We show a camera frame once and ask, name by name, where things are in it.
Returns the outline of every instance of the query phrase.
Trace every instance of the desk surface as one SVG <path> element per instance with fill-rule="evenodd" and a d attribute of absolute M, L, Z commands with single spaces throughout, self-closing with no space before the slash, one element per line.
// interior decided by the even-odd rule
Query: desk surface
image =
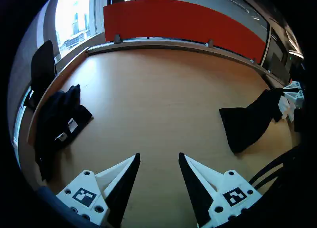
<path fill-rule="evenodd" d="M 139 152 L 122 227 L 195 227 L 178 153 L 249 180 L 292 147 L 285 121 L 239 156 L 227 143 L 222 107 L 246 107 L 268 88 L 251 68 L 179 50 L 126 50 L 86 58 L 62 89 L 80 84 L 94 119 L 56 158 L 57 193 L 84 169 L 98 173 Z"/>

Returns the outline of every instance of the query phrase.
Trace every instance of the wall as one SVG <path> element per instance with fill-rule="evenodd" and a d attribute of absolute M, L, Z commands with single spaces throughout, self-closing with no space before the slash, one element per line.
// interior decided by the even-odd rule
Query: wall
<path fill-rule="evenodd" d="M 228 17 L 240 22 L 245 27 L 249 28 L 257 36 L 259 36 L 264 42 L 267 39 L 267 30 L 259 24 L 257 20 L 254 20 L 250 14 L 233 4 L 229 0 L 180 0 L 185 2 L 191 2 L 211 8 L 215 11 L 221 12 Z"/>
<path fill-rule="evenodd" d="M 53 42 L 54 56 L 59 54 L 55 32 L 58 0 L 48 0 L 33 19 L 17 49 L 8 86 L 8 126 L 13 137 L 17 109 L 31 83 L 31 61 L 36 50 L 47 40 Z"/>
<path fill-rule="evenodd" d="M 50 0 L 45 12 L 44 25 L 43 25 L 43 38 L 44 42 L 50 40 L 53 43 L 54 57 L 59 54 L 58 43 L 55 31 L 55 13 L 58 0 Z"/>
<path fill-rule="evenodd" d="M 24 93 L 31 81 L 31 60 L 37 47 L 37 23 L 39 14 L 33 19 L 27 29 L 15 54 L 9 85 L 8 85 L 8 126 L 10 137 L 13 137 L 13 129 L 17 109 Z"/>

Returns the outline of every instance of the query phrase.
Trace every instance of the white label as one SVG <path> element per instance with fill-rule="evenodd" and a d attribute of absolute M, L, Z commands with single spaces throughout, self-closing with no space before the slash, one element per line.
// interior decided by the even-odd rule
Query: white label
<path fill-rule="evenodd" d="M 68 128 L 71 131 L 71 133 L 76 129 L 77 126 L 78 125 L 77 125 L 76 121 L 73 118 L 69 120 Z"/>
<path fill-rule="evenodd" d="M 64 141 L 67 138 L 67 135 L 65 132 L 63 132 L 62 134 L 60 134 L 58 137 L 55 138 L 55 140 L 59 139 L 60 141 Z"/>

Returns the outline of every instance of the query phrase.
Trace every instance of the chair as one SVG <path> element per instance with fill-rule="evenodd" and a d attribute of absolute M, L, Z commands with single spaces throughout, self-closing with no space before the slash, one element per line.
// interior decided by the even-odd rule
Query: chair
<path fill-rule="evenodd" d="M 44 92 L 57 75 L 53 43 L 48 40 L 34 53 L 31 61 L 31 90 L 24 106 L 35 111 Z"/>

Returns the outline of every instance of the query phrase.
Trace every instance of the red partition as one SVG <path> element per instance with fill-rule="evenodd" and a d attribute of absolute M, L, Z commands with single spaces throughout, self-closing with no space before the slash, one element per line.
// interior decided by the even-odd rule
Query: red partition
<path fill-rule="evenodd" d="M 103 8 L 106 40 L 162 36 L 208 42 L 260 63 L 265 42 L 232 18 L 176 0 L 135 0 Z"/>

